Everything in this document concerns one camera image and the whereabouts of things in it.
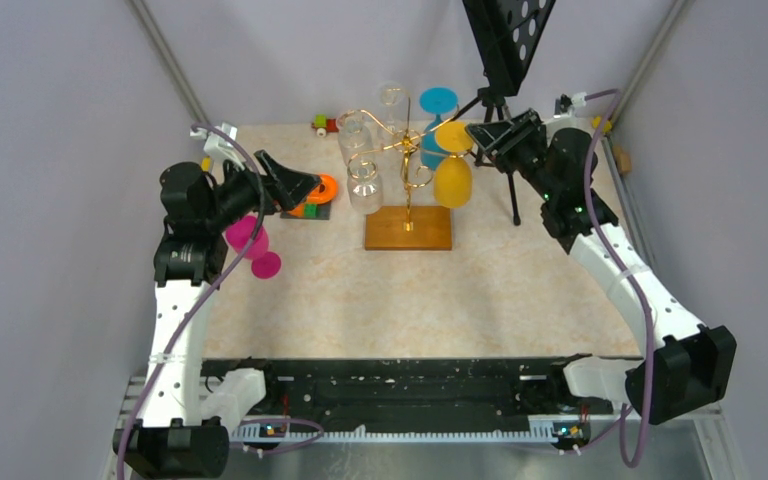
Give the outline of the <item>pink wine glass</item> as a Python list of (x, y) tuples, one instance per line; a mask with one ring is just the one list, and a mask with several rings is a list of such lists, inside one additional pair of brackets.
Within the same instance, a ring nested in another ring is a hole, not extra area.
[(244, 258), (250, 262), (252, 274), (258, 279), (266, 280), (279, 273), (282, 260), (271, 250), (270, 239), (264, 227), (258, 230), (252, 244), (245, 249), (255, 231), (256, 223), (256, 216), (247, 215), (225, 231), (225, 238), (235, 252), (245, 251)]

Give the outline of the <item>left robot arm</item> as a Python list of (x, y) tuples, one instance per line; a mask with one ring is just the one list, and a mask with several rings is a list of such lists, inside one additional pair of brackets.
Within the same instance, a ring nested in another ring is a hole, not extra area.
[(113, 436), (118, 478), (127, 469), (144, 479), (217, 478), (243, 417), (279, 404), (278, 383), (252, 368), (234, 370), (212, 393), (202, 393), (209, 305), (231, 272), (225, 231), (249, 213), (262, 218), (292, 210), (322, 183), (264, 150), (255, 157), (262, 173), (226, 161), (223, 182), (189, 161), (159, 177), (166, 215), (153, 257), (154, 336), (143, 390)]

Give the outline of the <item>yellow wine glass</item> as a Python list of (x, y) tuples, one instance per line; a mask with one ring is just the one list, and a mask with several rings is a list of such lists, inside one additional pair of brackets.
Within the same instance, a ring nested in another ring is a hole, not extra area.
[(464, 155), (472, 150), (473, 139), (462, 121), (450, 121), (435, 131), (435, 141), (447, 156), (435, 170), (433, 187), (436, 202), (449, 209), (466, 205), (472, 196), (473, 176)]

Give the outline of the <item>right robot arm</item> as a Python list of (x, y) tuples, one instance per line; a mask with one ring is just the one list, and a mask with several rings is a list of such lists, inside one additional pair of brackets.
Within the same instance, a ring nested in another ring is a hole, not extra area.
[(543, 202), (548, 234), (595, 280), (632, 332), (641, 360), (578, 355), (546, 385), (549, 404), (572, 412), (586, 398), (624, 404), (660, 425), (722, 400), (737, 350), (725, 326), (708, 327), (668, 291), (592, 186), (598, 141), (560, 118), (528, 110), (469, 124), (491, 163), (521, 175)]

